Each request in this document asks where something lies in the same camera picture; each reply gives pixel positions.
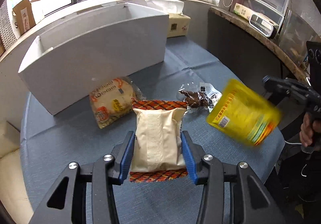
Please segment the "person's right hand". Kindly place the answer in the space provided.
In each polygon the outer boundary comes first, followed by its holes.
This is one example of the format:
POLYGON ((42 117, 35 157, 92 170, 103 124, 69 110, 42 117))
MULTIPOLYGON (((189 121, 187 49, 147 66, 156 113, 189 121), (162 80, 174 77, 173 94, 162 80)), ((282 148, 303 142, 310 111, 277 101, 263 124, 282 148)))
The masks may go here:
POLYGON ((313 134, 320 133, 320 121, 311 121, 311 115, 306 113, 304 115, 303 123, 301 124, 301 131, 299 133, 301 144, 308 147, 312 144, 313 134))

